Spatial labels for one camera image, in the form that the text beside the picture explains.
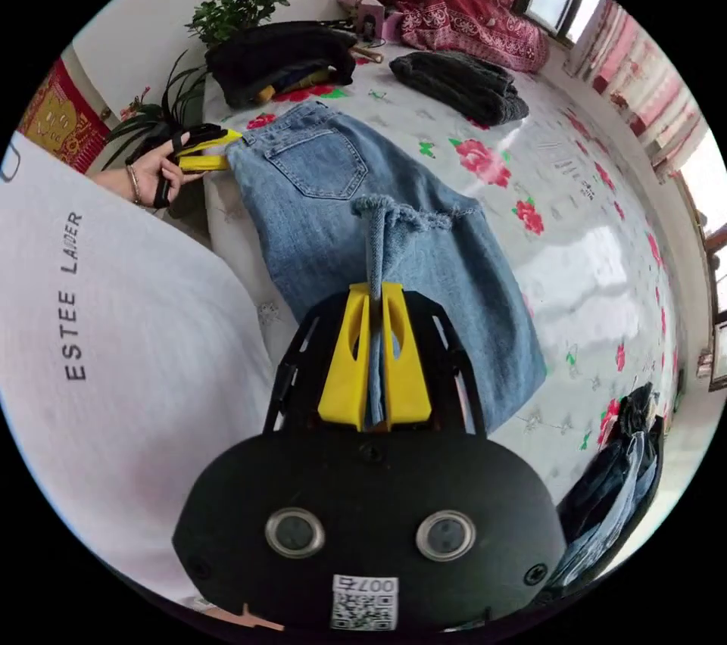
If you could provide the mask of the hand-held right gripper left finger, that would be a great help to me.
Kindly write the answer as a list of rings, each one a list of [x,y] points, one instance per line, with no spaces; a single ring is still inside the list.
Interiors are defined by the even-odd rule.
[[[349,287],[317,413],[326,424],[364,428],[370,359],[370,293]]]

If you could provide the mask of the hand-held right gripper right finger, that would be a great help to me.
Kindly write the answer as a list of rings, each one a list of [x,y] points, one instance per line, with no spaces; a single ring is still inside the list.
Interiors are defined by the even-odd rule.
[[[382,285],[382,359],[388,425],[429,421],[431,403],[413,324],[400,284]]]

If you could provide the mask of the person's left hand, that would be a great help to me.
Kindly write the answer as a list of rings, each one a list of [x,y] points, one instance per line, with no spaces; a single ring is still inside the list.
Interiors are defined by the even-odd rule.
[[[130,198],[134,204],[161,210],[169,207],[186,184],[177,163],[177,153],[189,135],[173,136],[171,140],[144,153],[126,167]]]

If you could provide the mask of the person's right hand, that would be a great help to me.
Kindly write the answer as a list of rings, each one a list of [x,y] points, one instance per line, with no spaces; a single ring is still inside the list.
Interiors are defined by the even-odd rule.
[[[267,628],[274,631],[284,631],[285,626],[281,625],[280,623],[270,621],[269,619],[260,617],[259,615],[254,614],[248,607],[247,604],[245,604],[243,613],[241,615],[241,624],[249,627],[249,628]]]

